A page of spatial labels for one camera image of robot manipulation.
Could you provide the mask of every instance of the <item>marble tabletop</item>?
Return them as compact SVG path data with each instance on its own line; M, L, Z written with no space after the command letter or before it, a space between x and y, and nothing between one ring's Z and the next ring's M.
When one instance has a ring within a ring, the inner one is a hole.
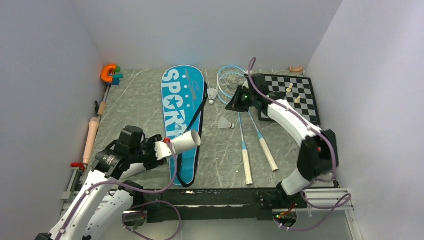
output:
M217 87L219 69L201 69L210 88ZM124 78L119 85L112 86L106 100L106 108L98 129L92 158L110 142L117 139L128 125L144 130L147 137L156 134L165 136L161 81L166 69L122 70ZM256 72L276 75L300 76L287 70L263 70ZM197 174L191 189L204 188L274 188L295 169L299 147L295 140L277 123L259 121L258 112L251 108L258 129L265 138L279 170L271 171L264 155L253 123L247 113L241 114L244 140L250 159L253 185L246 186L241 154L241 131L218 129L221 117L236 123L238 114L225 110L225 105L216 98L215 104L204 107L203 130ZM169 165L134 175L130 180L148 189L160 189L170 182Z

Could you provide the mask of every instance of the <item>shuttlecock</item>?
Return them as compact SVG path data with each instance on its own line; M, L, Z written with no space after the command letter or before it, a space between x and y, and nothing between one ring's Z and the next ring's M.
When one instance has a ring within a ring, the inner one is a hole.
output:
M223 116L219 120L218 129L233 129L234 127L236 127L236 125L234 123L231 123L230 121L228 121Z
M207 89L207 95L209 96L209 103L214 104L215 98L218 95L218 89L215 88L208 88Z

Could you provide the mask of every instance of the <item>checkered board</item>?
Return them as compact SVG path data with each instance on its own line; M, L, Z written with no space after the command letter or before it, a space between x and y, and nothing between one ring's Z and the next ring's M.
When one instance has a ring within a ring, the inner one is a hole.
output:
M268 84L271 92L282 93L290 106L313 125L321 124L310 78L270 74L264 75L266 84ZM290 84L293 84L293 88L291 92L286 92ZM300 96L300 103L295 103L295 99L298 96ZM261 121L273 121L262 112L259 112L258 115Z

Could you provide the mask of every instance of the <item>black strap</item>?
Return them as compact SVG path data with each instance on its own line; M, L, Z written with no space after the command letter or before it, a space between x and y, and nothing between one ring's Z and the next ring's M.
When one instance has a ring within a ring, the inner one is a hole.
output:
M200 106L198 107L197 111L195 112L193 118L191 119L190 123L187 126L187 129L185 130L184 133L186 133L195 123L196 119L198 118L199 114L203 111L203 109L205 108L205 104L208 101L208 85L206 84L206 82L204 83L204 92L203 92L203 101L201 102ZM202 136L202 124L200 124L200 129L199 129L199 135ZM197 171L197 165L198 165L198 159L194 160L194 174L196 174ZM185 183L183 182L183 180L181 179L180 176L180 170L181 170L181 166L183 165L183 154L178 155L177 160L176 160L176 178L178 179L179 183L181 184L181 186L183 186L184 188L188 188L191 185L193 185L195 183L194 181L194 177L193 177L193 181L191 181L190 183Z

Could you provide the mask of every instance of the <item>shuttlecock cork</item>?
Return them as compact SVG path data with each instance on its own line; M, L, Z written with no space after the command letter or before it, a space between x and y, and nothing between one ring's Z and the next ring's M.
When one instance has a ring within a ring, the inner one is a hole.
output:
M214 104L215 98L218 95L218 89L208 88L207 89L207 95L209 96L209 104Z
M221 117L218 123L218 129L233 129L236 125L230 121L228 121L225 117Z

